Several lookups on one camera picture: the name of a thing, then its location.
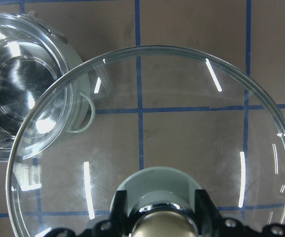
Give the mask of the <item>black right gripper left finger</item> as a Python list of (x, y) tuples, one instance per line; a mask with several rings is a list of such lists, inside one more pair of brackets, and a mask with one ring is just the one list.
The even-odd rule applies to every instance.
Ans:
[(139, 196), (132, 191), (117, 190), (110, 208), (110, 215), (95, 225), (96, 237), (129, 237), (137, 220)]

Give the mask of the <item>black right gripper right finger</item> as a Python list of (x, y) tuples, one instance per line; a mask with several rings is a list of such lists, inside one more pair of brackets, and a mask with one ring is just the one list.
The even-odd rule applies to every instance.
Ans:
[(244, 237), (245, 227), (235, 218), (222, 217), (207, 191), (194, 191), (194, 220), (201, 237)]

